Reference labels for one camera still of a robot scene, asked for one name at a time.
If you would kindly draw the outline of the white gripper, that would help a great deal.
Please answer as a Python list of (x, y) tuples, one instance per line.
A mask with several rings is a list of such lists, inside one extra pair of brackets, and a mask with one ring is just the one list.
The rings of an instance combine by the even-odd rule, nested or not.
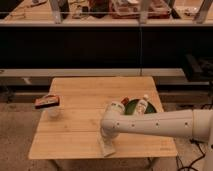
[(118, 136), (116, 132), (110, 132), (104, 129), (102, 129), (100, 133), (103, 142), (112, 142)]

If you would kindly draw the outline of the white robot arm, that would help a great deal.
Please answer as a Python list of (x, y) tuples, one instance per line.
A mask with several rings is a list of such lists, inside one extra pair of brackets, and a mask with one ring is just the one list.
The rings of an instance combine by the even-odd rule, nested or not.
[(195, 109), (125, 115), (121, 102), (112, 101), (100, 120), (100, 148), (104, 157), (115, 153), (119, 133), (194, 139), (208, 144), (203, 171), (213, 171), (213, 110)]

